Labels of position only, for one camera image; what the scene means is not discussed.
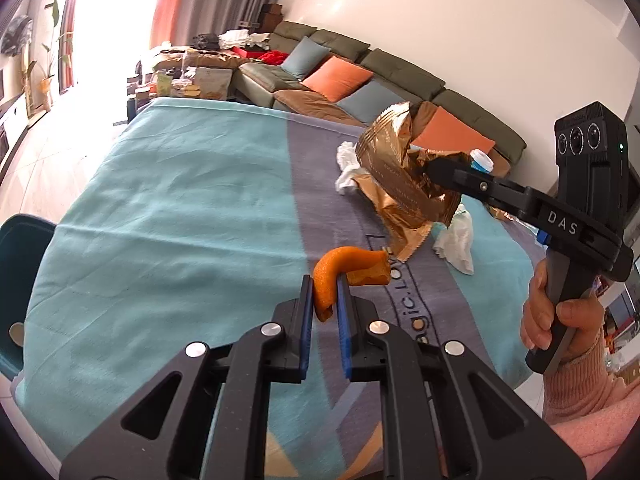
blue pillow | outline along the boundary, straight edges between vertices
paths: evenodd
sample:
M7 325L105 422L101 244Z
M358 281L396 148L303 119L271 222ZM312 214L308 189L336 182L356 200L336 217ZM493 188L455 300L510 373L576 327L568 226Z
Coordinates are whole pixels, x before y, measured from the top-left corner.
M384 110L404 101L406 99L374 80L336 104L350 116L369 126Z
M329 52L331 52L330 48L318 45L305 36L280 67L302 81Z

folded white clothes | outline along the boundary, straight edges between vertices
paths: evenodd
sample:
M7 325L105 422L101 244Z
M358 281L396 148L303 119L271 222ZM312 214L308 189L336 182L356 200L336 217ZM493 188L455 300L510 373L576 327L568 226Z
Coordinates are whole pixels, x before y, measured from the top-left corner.
M265 48L269 39L269 33L263 34L249 34L249 31L245 28L238 28L238 30L228 30L224 34L218 36L218 43L220 48L233 48L235 46L260 46Z
M249 35L249 41L247 45L249 46L257 45L257 46L265 47L267 45L268 40L269 40L268 32L264 32L262 34L258 34L257 32L254 32L253 34Z
M338 166L342 170L342 173L335 181L335 190L344 195L348 191L358 189L358 184L351 178L357 174L369 173L364 168L360 167L358 158L356 157L356 147L353 142L343 142L338 146L338 151L335 154L335 160L338 162Z
M471 213L460 204L456 209L451 224L444 228L435 243L433 250L464 274L474 273L474 262L471 259L471 245L474 242L474 225Z
M234 46L246 45L249 41L249 31L245 28L228 30L218 36L220 48L232 48Z

silver screw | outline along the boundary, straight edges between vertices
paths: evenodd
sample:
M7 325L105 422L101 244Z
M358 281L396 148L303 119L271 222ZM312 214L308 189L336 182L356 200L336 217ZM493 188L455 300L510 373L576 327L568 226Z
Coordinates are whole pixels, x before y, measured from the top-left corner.
M444 351L449 355L462 355L465 352L465 346L460 341L449 341L444 345Z
M263 335L272 336L282 332L282 327L277 323L265 323L260 329Z
M207 351L207 347L204 346L204 343L191 343L184 349L184 353L189 357L200 357Z
M389 325L384 321L373 321L369 325L369 331L379 335L386 334L389 332Z

orange pillow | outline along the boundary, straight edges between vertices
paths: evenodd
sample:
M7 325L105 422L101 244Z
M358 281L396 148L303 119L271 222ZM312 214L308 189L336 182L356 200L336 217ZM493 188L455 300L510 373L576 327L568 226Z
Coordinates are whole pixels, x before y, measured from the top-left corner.
M335 103L359 88L372 75L373 72L366 68L333 56L302 84Z
M478 149L489 153L495 141L480 135L441 106L412 144L425 150L465 152Z

white cabinet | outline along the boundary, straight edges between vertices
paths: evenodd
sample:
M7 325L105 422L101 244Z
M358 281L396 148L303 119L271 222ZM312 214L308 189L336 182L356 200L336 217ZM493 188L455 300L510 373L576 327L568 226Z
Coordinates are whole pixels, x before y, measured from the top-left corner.
M27 100L24 94L21 94L14 102L8 101L0 106L0 132L5 131L6 141L9 145L7 152L0 158L0 180L6 173L5 169L11 163L12 153L18 149L18 139L28 124Z

